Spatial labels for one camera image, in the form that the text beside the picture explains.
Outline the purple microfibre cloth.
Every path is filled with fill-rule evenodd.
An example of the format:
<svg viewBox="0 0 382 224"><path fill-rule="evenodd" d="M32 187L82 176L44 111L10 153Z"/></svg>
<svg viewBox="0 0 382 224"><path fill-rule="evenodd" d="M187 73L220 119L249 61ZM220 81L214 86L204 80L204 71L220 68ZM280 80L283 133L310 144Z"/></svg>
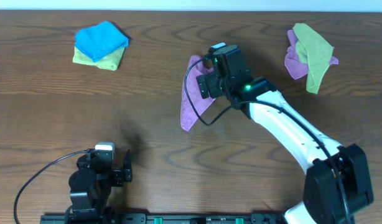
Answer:
<svg viewBox="0 0 382 224"><path fill-rule="evenodd" d="M199 115L202 115L215 101L215 99L203 99L201 97L197 83L197 77L200 75L207 75L209 73L212 73L212 71L212 68L206 68L203 62L199 62L190 70L187 76L187 92ZM192 126L197 122L198 118L194 110L192 109L192 106L190 105L190 102L184 90L184 86L182 88L183 89L180 108L180 126L184 131L189 132Z"/></svg>

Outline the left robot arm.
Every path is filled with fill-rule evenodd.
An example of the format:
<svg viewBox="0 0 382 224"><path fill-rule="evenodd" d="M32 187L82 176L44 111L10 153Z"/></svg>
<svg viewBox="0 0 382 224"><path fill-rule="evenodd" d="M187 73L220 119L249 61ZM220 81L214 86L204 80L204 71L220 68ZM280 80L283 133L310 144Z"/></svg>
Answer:
<svg viewBox="0 0 382 224"><path fill-rule="evenodd" d="M126 152L123 165L113 168L113 150L88 149L77 160L78 170L68 181L73 215L66 223L111 223L113 217L106 208L113 187L131 182L131 153Z"/></svg>

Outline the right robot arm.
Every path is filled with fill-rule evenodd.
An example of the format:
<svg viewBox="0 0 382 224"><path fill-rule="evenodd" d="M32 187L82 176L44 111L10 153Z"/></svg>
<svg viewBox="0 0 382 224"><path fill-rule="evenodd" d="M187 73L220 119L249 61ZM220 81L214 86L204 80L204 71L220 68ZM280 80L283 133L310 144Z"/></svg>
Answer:
<svg viewBox="0 0 382 224"><path fill-rule="evenodd" d="M303 199L286 211L286 223L354 223L354 214L373 203L364 151L343 146L304 119L264 77L253 78L237 45L209 48L212 72L196 78L203 99L225 96L268 130L294 157L305 173Z"/></svg>

